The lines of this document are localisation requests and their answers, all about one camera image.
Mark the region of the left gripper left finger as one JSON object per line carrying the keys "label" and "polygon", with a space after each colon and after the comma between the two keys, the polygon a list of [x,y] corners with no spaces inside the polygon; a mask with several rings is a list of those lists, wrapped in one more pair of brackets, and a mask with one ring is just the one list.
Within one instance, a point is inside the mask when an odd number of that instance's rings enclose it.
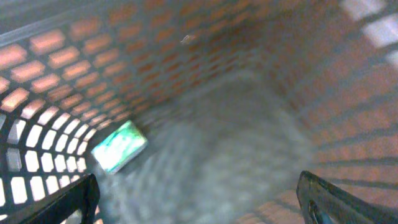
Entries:
{"label": "left gripper left finger", "polygon": [[79,210],[82,224],[93,224],[100,200],[100,188],[94,174],[87,174],[54,194],[19,210],[1,223],[61,223]]}

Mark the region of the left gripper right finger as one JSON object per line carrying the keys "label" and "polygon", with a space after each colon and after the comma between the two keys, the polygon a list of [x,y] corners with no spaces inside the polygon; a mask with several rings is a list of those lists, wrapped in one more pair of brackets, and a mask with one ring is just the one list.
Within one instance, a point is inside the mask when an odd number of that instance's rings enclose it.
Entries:
{"label": "left gripper right finger", "polygon": [[371,205],[307,170],[300,173],[296,195],[306,224],[397,224],[397,215]]}

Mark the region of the teal tissue pack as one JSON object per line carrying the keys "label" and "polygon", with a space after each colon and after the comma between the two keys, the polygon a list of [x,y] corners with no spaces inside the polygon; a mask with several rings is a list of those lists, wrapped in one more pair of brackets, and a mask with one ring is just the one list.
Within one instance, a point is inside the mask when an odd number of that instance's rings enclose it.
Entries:
{"label": "teal tissue pack", "polygon": [[132,121],[118,129],[91,150],[91,155],[107,173],[114,174],[135,158],[148,145],[148,139]]}

